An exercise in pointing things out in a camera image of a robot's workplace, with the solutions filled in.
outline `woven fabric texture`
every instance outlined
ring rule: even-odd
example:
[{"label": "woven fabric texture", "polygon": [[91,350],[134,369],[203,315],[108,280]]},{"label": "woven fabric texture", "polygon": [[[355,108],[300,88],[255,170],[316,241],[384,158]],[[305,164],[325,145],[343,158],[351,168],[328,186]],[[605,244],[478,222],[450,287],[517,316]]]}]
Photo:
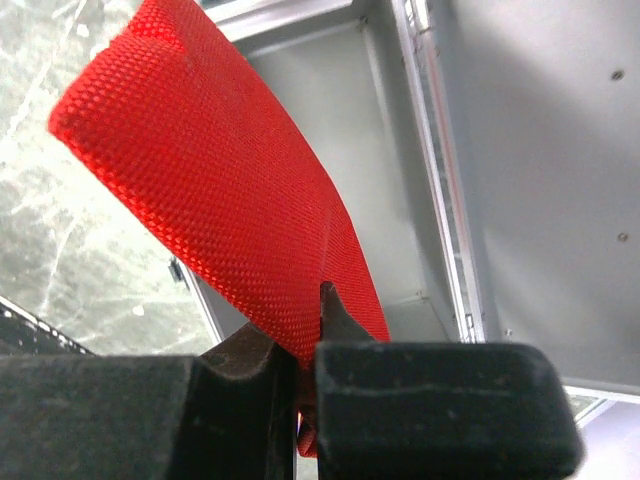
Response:
[{"label": "woven fabric texture", "polygon": [[64,94],[49,129],[303,367],[320,339],[325,280],[373,337],[389,339],[333,183],[192,0],[146,0]]}]

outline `screw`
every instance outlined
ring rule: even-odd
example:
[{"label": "screw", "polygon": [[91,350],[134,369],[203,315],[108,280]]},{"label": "screw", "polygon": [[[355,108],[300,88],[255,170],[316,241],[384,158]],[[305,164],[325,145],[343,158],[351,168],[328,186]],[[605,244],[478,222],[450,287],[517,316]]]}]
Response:
[{"label": "screw", "polygon": [[624,70],[622,69],[616,70],[611,74],[611,80],[613,80],[614,82],[622,80],[623,78],[624,78]]}]

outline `gray metal panel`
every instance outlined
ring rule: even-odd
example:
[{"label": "gray metal panel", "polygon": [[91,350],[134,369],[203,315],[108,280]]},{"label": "gray metal panel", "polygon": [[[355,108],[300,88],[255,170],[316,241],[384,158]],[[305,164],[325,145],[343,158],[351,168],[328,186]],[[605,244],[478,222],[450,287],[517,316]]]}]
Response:
[{"label": "gray metal panel", "polygon": [[[387,322],[396,340],[410,340],[403,334],[394,335],[394,331],[408,334],[413,331],[413,339],[427,339],[430,341],[443,340],[442,327],[446,337],[458,340],[460,332],[456,328],[452,296],[449,289],[449,279],[441,237],[436,218],[436,211],[429,189],[429,178],[426,171],[425,152],[422,151],[418,127],[415,122],[412,97],[409,91],[405,58],[399,41],[399,32],[393,16],[390,2],[377,2],[368,12],[368,26],[366,32],[370,42],[370,54],[374,78],[378,76],[382,81],[378,84],[378,102],[387,119],[387,128],[395,147],[396,158],[402,171],[405,196],[408,199],[409,212],[418,240],[417,248],[425,278],[426,291],[420,299],[412,299],[409,304],[424,305],[424,311],[412,317],[407,312],[400,319],[393,318],[392,307],[386,309]],[[403,310],[407,304],[397,304]],[[438,319],[438,323],[420,319]],[[430,328],[429,334],[422,331]]]},{"label": "gray metal panel", "polygon": [[231,305],[222,295],[211,288],[198,276],[195,277],[196,288],[203,292],[205,307],[210,314],[215,315],[212,324],[216,327],[221,340],[229,338],[240,327],[248,322],[238,309]]},{"label": "gray metal panel", "polygon": [[429,122],[436,125],[434,154],[440,176],[444,176],[443,189],[451,202],[449,222],[453,223],[452,234],[457,235],[456,266],[464,277],[461,287],[468,297],[467,312],[475,317],[475,323],[482,324],[485,340],[496,341],[501,338],[501,327],[487,268],[486,245],[482,235],[472,234],[482,228],[483,222],[482,209],[476,201],[474,151],[469,140],[466,105],[460,95],[464,81],[464,68],[460,65],[465,57],[459,55],[460,39],[455,25],[451,25],[453,18],[448,5],[448,2],[430,4],[428,28],[420,35],[421,49],[416,55],[425,65],[423,82]]},{"label": "gray metal panel", "polygon": [[571,383],[639,394],[640,3],[433,3],[503,327]]},{"label": "gray metal panel", "polygon": [[391,338],[397,342],[447,342],[456,338],[445,330],[427,298],[390,305],[384,309],[384,315]]}]

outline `black plastic part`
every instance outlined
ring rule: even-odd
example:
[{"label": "black plastic part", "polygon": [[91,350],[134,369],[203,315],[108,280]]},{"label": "black plastic part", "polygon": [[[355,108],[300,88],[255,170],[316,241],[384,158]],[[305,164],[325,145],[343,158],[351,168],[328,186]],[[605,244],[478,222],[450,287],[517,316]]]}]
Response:
[{"label": "black plastic part", "polygon": [[2,358],[0,478],[291,480],[295,366],[251,326],[206,359]]},{"label": "black plastic part", "polygon": [[322,339],[326,341],[374,341],[358,322],[349,315],[340,300],[336,287],[324,282],[320,287]]},{"label": "black plastic part", "polygon": [[316,385],[322,480],[560,479],[582,458],[528,346],[323,342]]},{"label": "black plastic part", "polygon": [[202,409],[216,429],[210,454],[215,470],[198,478],[295,479],[296,359],[252,324],[202,357],[215,374],[202,396],[211,398]]},{"label": "black plastic part", "polygon": [[91,354],[51,325],[0,297],[0,355]]}]

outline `red strap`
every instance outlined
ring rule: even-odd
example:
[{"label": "red strap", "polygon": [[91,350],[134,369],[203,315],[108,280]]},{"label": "red strap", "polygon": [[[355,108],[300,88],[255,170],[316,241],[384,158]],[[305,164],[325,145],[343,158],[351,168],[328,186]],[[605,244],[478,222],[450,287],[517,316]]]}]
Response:
[{"label": "red strap", "polygon": [[303,366],[320,284],[389,333],[340,196],[293,121],[191,0],[146,0],[49,129],[178,258]]}]

